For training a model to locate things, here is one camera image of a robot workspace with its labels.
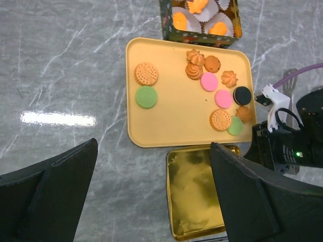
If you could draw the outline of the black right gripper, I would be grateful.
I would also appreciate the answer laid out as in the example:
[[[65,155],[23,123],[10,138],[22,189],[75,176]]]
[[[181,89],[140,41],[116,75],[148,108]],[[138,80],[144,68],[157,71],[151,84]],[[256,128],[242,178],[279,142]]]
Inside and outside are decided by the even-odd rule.
[[[286,108],[280,112],[293,116],[299,129],[278,120],[278,128],[270,132],[267,122],[252,127],[252,142],[244,158],[279,172],[279,164],[322,168],[322,89],[303,96],[296,103],[300,117]]]

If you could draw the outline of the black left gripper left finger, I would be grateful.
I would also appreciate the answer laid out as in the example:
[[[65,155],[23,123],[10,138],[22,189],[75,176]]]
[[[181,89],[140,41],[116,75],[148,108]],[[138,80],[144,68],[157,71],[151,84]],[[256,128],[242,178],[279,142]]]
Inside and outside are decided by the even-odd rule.
[[[1,175],[1,241],[73,241],[98,154],[90,139]]]

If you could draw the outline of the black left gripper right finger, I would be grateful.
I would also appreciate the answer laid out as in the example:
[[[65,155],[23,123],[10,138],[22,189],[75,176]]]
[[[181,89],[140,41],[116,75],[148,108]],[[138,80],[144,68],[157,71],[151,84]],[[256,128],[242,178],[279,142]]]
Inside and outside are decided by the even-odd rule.
[[[322,241],[322,187],[275,173],[210,145],[229,241]]]

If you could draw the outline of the gold tin lid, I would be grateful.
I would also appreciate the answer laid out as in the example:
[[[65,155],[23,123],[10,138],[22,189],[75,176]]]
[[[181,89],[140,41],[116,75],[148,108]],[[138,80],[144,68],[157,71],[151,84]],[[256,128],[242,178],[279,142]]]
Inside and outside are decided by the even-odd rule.
[[[210,146],[189,146],[166,156],[170,226],[177,241],[225,231],[210,166]]]

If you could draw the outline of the metal serving tongs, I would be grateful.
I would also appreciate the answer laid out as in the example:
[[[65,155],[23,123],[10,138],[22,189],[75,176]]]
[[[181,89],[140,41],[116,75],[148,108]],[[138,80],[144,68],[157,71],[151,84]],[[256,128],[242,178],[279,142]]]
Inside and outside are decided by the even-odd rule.
[[[295,90],[296,84],[297,84],[297,76],[289,79],[287,82],[285,82],[282,85],[283,94],[285,94],[290,98],[289,110],[292,111],[294,114],[296,114],[296,109],[294,104],[294,90]],[[287,115],[286,124],[294,129],[298,129],[297,121],[291,115]],[[287,173],[292,175],[297,175],[299,171],[300,171],[299,166],[290,166]]]

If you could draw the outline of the orange fish cookie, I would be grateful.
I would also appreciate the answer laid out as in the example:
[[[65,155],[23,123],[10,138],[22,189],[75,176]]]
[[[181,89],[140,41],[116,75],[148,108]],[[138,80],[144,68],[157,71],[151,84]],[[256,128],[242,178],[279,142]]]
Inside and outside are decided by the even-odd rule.
[[[173,14],[173,25],[177,30],[186,31],[187,30],[187,19],[186,16],[177,12]]]
[[[209,30],[208,33],[212,35],[224,36],[227,32],[227,26],[224,22],[216,22]]]
[[[186,1],[186,3],[191,14],[201,14],[202,10],[208,4],[208,0],[191,0]]]

